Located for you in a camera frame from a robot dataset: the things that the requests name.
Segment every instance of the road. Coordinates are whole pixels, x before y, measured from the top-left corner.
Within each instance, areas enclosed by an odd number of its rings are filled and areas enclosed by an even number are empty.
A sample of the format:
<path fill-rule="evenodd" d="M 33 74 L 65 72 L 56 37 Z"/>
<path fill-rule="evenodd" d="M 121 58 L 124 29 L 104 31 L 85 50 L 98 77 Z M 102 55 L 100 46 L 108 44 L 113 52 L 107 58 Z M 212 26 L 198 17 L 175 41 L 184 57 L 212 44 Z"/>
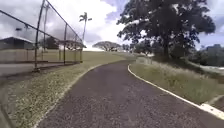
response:
<path fill-rule="evenodd" d="M 223 128 L 224 121 L 131 75 L 121 61 L 84 75 L 38 128 Z"/>
<path fill-rule="evenodd" d="M 45 64 L 38 64 L 38 68 L 47 68 L 47 67 L 54 67 L 60 66 L 63 63 L 45 63 Z M 34 70 L 33 63 L 27 64 L 0 64 L 0 77 L 1 76 L 10 76 L 16 75 L 21 73 L 32 72 Z"/>

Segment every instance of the road edge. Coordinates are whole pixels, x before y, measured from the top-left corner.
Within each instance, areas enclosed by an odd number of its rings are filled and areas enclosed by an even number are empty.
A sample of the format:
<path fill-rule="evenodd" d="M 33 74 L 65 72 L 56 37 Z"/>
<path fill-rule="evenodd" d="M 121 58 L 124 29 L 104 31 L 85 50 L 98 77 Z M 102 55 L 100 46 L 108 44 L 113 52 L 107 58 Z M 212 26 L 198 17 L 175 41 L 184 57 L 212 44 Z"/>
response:
<path fill-rule="evenodd" d="M 199 108 L 200 110 L 203 110 L 203 111 L 205 111 L 205 112 L 207 112 L 207 113 L 210 113 L 211 115 L 213 115 L 213 116 L 215 116 L 215 117 L 217 117 L 217 118 L 219 118 L 219 119 L 221 119 L 221 120 L 224 120 L 224 112 L 222 112 L 221 110 L 218 110 L 217 108 L 214 108 L 214 107 L 212 107 L 212 106 L 210 106 L 209 104 L 206 104 L 206 103 L 204 103 L 204 104 L 202 104 L 202 105 L 197 105 L 197 104 L 195 104 L 195 103 L 193 103 L 193 102 L 191 102 L 191 101 L 189 101 L 189 100 L 187 100 L 187 99 L 184 99 L 184 98 L 182 98 L 182 97 L 180 97 L 180 96 L 178 96 L 178 95 L 176 95 L 176 94 L 174 94 L 174 93 L 172 93 L 172 92 L 170 92 L 170 91 L 168 91 L 168 90 L 165 90 L 165 89 L 163 89 L 163 88 L 157 86 L 156 84 L 154 84 L 154 83 L 152 83 L 152 82 L 149 82 L 149 81 L 147 81 L 147 80 L 145 80 L 145 79 L 143 79 L 143 78 L 137 76 L 135 73 L 133 73 L 133 72 L 130 70 L 130 66 L 131 66 L 131 64 L 128 65 L 128 71 L 129 71 L 129 73 L 131 73 L 131 74 L 132 74 L 133 76 L 135 76 L 137 79 L 139 79 L 139 80 L 141 80 L 141 81 L 144 81 L 144 82 L 146 82 L 146 83 L 148 83 L 148 84 L 150 84 L 150 85 L 153 85 L 154 87 L 156 87 L 156 88 L 162 90 L 163 92 L 166 92 L 166 93 L 168 93 L 168 94 L 170 94 L 170 95 L 172 95 L 172 96 L 174 96 L 174 97 L 176 97 L 176 98 L 178 98 L 178 99 L 180 99 L 180 100 L 182 100 L 182 101 L 184 101 L 184 102 L 186 102 L 186 103 L 188 103 L 188 104 L 190 104 L 190 105 L 192 105 L 192 106 L 194 106 L 194 107 Z"/>
<path fill-rule="evenodd" d="M 80 75 L 78 75 L 70 84 L 69 84 L 69 86 L 68 86 L 68 88 L 67 88 L 67 91 L 65 92 L 65 93 L 63 93 L 63 94 L 61 94 L 61 96 L 60 96 L 60 98 L 58 98 L 57 99 L 57 101 L 47 110 L 47 112 L 46 113 L 44 113 L 44 115 L 40 118 L 40 120 L 38 120 L 36 123 L 35 123 L 35 125 L 32 127 L 32 128 L 37 128 L 38 127 L 38 125 L 39 125 L 39 123 L 41 122 L 41 121 L 43 121 L 45 118 L 46 118 L 46 116 L 47 116 L 47 114 L 51 111 L 51 110 L 53 110 L 54 108 L 55 108 L 55 106 L 58 104 L 58 102 L 61 100 L 61 99 L 63 99 L 64 98 L 64 96 L 65 96 L 65 94 L 71 89 L 71 87 L 82 77 L 82 76 L 84 76 L 86 73 L 88 73 L 89 71 L 91 71 L 91 70 L 93 70 L 93 69 L 95 69 L 95 68 L 97 68 L 97 67 L 100 67 L 100 66 L 102 66 L 102 65 L 96 65 L 96 66 L 93 66 L 93 67 L 91 67 L 91 68 L 89 68 L 87 71 L 85 71 L 85 72 L 83 72 L 82 74 L 80 74 Z"/>

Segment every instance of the metal pole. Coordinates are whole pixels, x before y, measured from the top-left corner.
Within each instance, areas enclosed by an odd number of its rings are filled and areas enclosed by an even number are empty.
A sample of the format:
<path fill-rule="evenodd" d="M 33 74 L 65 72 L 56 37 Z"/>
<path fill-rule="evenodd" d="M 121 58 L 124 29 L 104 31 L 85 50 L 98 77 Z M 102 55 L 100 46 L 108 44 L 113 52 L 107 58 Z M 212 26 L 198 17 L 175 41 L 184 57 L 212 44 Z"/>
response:
<path fill-rule="evenodd" d="M 82 51 L 83 51 L 83 48 L 80 49 L 80 62 L 82 63 Z"/>
<path fill-rule="evenodd" d="M 76 63 L 76 41 L 77 41 L 77 36 L 75 36 L 74 63 Z"/>
<path fill-rule="evenodd" d="M 34 68 L 34 71 L 38 71 L 38 68 L 37 68 L 37 43 L 38 43 L 38 34 L 39 34 L 40 21 L 41 21 L 43 8 L 44 8 L 44 3 L 45 3 L 45 0 L 43 0 L 43 2 L 42 2 L 41 8 L 40 8 L 40 14 L 39 14 L 38 22 L 37 22 L 37 32 L 36 32 L 36 40 L 35 40 L 35 64 L 34 64 L 35 68 Z"/>
<path fill-rule="evenodd" d="M 65 33 L 64 33 L 64 65 L 65 65 L 65 41 L 66 41 L 66 35 L 67 35 L 67 27 L 68 27 L 68 24 L 66 23 L 65 24 Z"/>
<path fill-rule="evenodd" d="M 59 46 L 59 61 L 61 62 L 61 49 L 60 49 L 60 46 Z"/>
<path fill-rule="evenodd" d="M 50 8 L 49 3 L 46 6 L 44 6 L 44 8 L 45 8 L 44 32 L 46 32 L 47 15 L 48 15 L 48 9 Z M 46 36 L 44 33 L 44 51 L 45 51 L 45 49 L 46 49 Z"/>

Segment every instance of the roof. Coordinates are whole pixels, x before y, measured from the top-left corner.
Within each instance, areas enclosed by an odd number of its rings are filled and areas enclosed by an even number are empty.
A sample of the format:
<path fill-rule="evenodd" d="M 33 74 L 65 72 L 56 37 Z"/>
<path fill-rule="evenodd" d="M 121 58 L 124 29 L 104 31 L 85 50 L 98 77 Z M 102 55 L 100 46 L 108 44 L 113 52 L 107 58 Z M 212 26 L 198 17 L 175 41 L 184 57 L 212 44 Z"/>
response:
<path fill-rule="evenodd" d="M 34 43 L 28 39 L 25 39 L 23 37 L 18 37 L 18 36 L 11 36 L 11 37 L 7 37 L 7 38 L 4 38 L 4 39 L 1 39 L 0 41 L 5 41 L 5 40 L 9 40 L 9 39 L 17 39 L 17 40 L 22 40 L 22 41 L 25 41 L 25 42 L 28 42 L 28 43 Z"/>

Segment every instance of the green lawn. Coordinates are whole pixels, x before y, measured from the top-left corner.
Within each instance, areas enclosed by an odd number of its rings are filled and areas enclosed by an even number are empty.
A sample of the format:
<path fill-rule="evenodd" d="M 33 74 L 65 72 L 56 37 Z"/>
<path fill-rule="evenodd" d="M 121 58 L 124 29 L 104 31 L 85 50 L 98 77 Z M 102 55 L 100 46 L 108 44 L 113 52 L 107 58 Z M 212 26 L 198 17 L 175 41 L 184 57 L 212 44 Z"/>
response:
<path fill-rule="evenodd" d="M 224 84 L 215 79 L 149 59 L 139 58 L 130 69 L 141 78 L 197 104 L 224 94 Z"/>
<path fill-rule="evenodd" d="M 123 60 L 107 52 L 84 52 L 83 63 L 1 80 L 0 99 L 18 128 L 30 128 L 90 68 Z"/>
<path fill-rule="evenodd" d="M 34 61 L 34 50 L 23 50 L 23 49 L 9 49 L 9 50 L 0 50 L 0 61 Z M 61 50 L 46 50 L 42 52 L 41 50 L 37 51 L 37 60 L 38 61 L 49 61 L 49 62 L 63 62 L 64 61 L 64 52 Z M 65 60 L 66 61 L 80 61 L 80 51 L 65 51 Z"/>

